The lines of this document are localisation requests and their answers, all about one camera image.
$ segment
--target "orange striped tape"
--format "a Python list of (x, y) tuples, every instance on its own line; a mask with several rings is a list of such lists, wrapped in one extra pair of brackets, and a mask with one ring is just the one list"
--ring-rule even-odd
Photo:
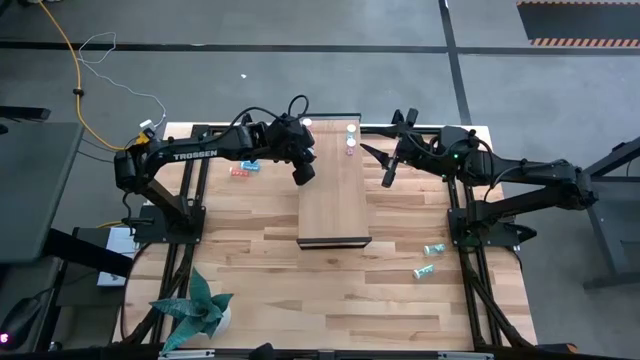
[(578, 46), (578, 47), (638, 47), (640, 39), (558, 39), (538, 38), (529, 40), (533, 46)]
[(549, 1), (549, 0), (531, 0), (518, 1), (517, 6), (524, 4), (548, 4), (548, 5), (640, 5), (638, 2), (626, 3), (621, 1)]

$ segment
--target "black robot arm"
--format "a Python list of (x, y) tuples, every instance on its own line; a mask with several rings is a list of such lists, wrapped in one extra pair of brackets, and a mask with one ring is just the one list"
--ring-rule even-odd
[(475, 130), (460, 127), (444, 126), (425, 142), (422, 135), (412, 131), (417, 116), (415, 109), (409, 110), (406, 119), (396, 110), (392, 125), (380, 128), (380, 135), (399, 139), (394, 154), (362, 144), (387, 170), (382, 186), (391, 186), (398, 163), (441, 176), (445, 181), (456, 177), (468, 186), (489, 185), (493, 188), (499, 182), (544, 186), (493, 203), (487, 202), (486, 198), (471, 201), (466, 216), (461, 219), (463, 232), (480, 235), (506, 217), (553, 206), (583, 210), (597, 200), (588, 174), (565, 160), (543, 163), (503, 159), (493, 154), (488, 144), (476, 136)]
[(186, 139), (160, 140), (146, 129), (135, 145), (116, 153), (116, 185), (125, 193), (145, 196), (162, 210), (168, 223), (188, 226), (191, 219), (187, 199), (172, 195), (154, 180), (165, 164), (213, 157), (291, 162), (296, 184), (303, 185), (315, 176), (311, 166), (315, 159), (310, 150), (313, 145), (309, 130), (298, 118), (287, 114), (276, 117), (271, 124), (253, 123), (246, 114), (240, 125), (230, 126), (220, 134)]

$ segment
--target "white paper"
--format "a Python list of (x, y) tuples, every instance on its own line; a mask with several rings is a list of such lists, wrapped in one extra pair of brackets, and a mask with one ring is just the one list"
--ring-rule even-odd
[[(107, 250), (133, 258), (136, 249), (133, 236), (129, 235), (129, 228), (111, 228), (110, 230)], [(125, 278), (122, 276), (100, 272), (98, 286), (124, 286), (124, 280)]]

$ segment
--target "green object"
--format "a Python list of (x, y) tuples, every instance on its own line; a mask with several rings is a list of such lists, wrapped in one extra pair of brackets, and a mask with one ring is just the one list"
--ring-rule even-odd
[(194, 268), (189, 282), (190, 299), (162, 299), (149, 303), (159, 311), (180, 320), (180, 325), (165, 342), (161, 355), (178, 348), (200, 332), (211, 339), (232, 296), (233, 294), (218, 294), (212, 297), (209, 284)]

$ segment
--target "cylindrical object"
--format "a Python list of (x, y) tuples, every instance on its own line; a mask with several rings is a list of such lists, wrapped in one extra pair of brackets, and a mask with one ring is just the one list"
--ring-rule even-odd
[(356, 139), (347, 139), (347, 155), (351, 156), (356, 152)]
[(229, 168), (229, 174), (231, 176), (249, 177), (249, 170)]
[(240, 169), (242, 170), (249, 170), (249, 171), (254, 171), (254, 172), (259, 172), (260, 171), (260, 164), (258, 164), (258, 162), (251, 162), (251, 161), (242, 161), (240, 163)]
[(420, 279), (428, 274), (431, 274), (436, 267), (434, 265), (427, 265), (422, 269), (413, 270), (413, 277), (416, 279)]
[(231, 306), (227, 306), (227, 310), (222, 313), (222, 319), (218, 323), (218, 327), (213, 332), (212, 337), (220, 337), (224, 334), (231, 324)]
[(356, 130), (358, 130), (358, 128), (355, 125), (347, 125), (347, 140), (356, 138)]
[(425, 245), (424, 254), (425, 255), (442, 254), (445, 248), (446, 246), (444, 244)]

